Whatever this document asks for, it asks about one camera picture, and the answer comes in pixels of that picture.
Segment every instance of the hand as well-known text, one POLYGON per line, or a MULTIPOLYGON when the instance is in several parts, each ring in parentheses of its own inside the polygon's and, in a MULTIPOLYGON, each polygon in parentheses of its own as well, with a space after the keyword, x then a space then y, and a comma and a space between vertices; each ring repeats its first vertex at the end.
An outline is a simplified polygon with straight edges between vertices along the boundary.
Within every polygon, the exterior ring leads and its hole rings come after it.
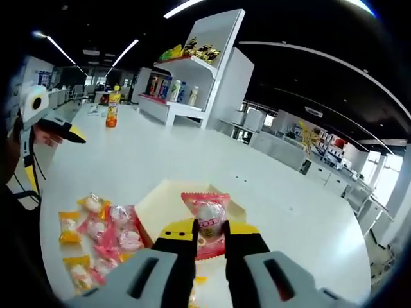
POLYGON ((33 127, 34 141, 38 144, 47 144, 48 146, 55 146, 63 142, 63 139, 54 133, 45 132, 37 124, 33 127))

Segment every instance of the white table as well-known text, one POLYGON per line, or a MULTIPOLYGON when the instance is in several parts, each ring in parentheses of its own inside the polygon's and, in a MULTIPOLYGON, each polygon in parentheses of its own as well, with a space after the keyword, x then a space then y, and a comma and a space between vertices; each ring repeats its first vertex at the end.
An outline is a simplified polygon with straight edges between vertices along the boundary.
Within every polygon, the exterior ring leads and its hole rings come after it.
MULTIPOLYGON (((58 212, 77 210, 76 201, 90 192, 114 203, 136 204, 165 178, 211 182, 230 193, 268 247, 281 250, 311 272, 317 288, 328 287, 354 302, 369 294, 367 250, 345 200, 219 132, 167 128, 125 105, 119 106, 117 127, 106 128, 104 118, 85 116, 88 109, 85 105, 73 120, 87 143, 61 144, 44 186, 41 247, 57 296, 74 296, 58 243, 58 212)), ((87 252, 90 247, 84 243, 83 249, 87 252)), ((219 290, 215 298, 222 293, 219 290)), ((213 307, 226 307, 230 301, 224 300, 213 307)))

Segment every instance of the bottle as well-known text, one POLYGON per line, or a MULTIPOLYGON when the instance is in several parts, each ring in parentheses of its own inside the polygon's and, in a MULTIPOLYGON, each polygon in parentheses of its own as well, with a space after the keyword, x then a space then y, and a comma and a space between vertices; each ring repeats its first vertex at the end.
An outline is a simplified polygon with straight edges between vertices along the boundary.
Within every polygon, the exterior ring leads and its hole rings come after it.
POLYGON ((115 85, 114 91, 109 95, 109 109, 107 110, 107 117, 105 120, 106 127, 116 127, 117 126, 117 113, 118 113, 118 104, 120 102, 120 86, 115 85))
POLYGON ((197 99, 197 94, 198 94, 198 87, 195 86, 194 89, 191 90, 190 98, 188 99, 188 105, 190 105, 190 106, 195 105, 195 101, 197 99))
POLYGON ((180 92, 179 92, 179 96, 178 96, 178 98, 177 98, 177 101, 179 102, 179 103, 181 103, 182 102, 182 100, 184 99, 184 95, 186 94, 186 82, 185 81, 183 81, 182 83, 181 83, 181 88, 180 88, 180 92))
POLYGON ((176 80, 175 83, 173 84, 173 87, 171 88, 170 101, 178 100, 180 88, 181 88, 181 80, 176 80))

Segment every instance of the window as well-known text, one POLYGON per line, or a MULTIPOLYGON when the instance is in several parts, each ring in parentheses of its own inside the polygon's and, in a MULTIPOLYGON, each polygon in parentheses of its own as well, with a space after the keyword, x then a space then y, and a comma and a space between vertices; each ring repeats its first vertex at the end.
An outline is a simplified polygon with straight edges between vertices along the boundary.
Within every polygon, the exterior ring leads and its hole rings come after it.
POLYGON ((387 155, 374 191, 375 197, 382 204, 386 205, 391 197, 392 191, 397 183, 399 170, 403 164, 403 158, 395 155, 387 155))
POLYGON ((105 83, 105 80, 106 80, 106 77, 97 77, 97 82, 96 82, 96 84, 97 84, 97 83, 100 83, 100 84, 105 83))
POLYGON ((361 174, 364 176, 364 182, 371 182, 372 176, 374 175, 375 170, 377 169, 378 161, 380 160, 381 153, 370 151, 367 157, 367 161, 362 168, 361 174))
POLYGON ((272 115, 267 114, 265 116, 264 126, 271 127, 273 120, 274 120, 274 117, 272 115))
POLYGON ((92 82, 94 81, 94 76, 87 76, 85 78, 85 83, 84 85, 92 85, 92 82))

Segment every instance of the white container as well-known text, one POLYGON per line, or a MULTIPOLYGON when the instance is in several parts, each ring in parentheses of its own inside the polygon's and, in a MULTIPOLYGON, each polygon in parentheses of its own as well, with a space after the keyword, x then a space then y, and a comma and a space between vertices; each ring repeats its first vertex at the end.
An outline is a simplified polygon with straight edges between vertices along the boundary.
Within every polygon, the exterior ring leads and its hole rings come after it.
POLYGON ((191 90, 190 98, 188 99, 188 105, 190 105, 190 106, 195 105, 195 101, 197 99, 197 94, 198 94, 198 87, 195 86, 194 89, 191 90))
POLYGON ((170 101, 177 101, 181 89, 181 80, 176 80, 171 88, 170 101))

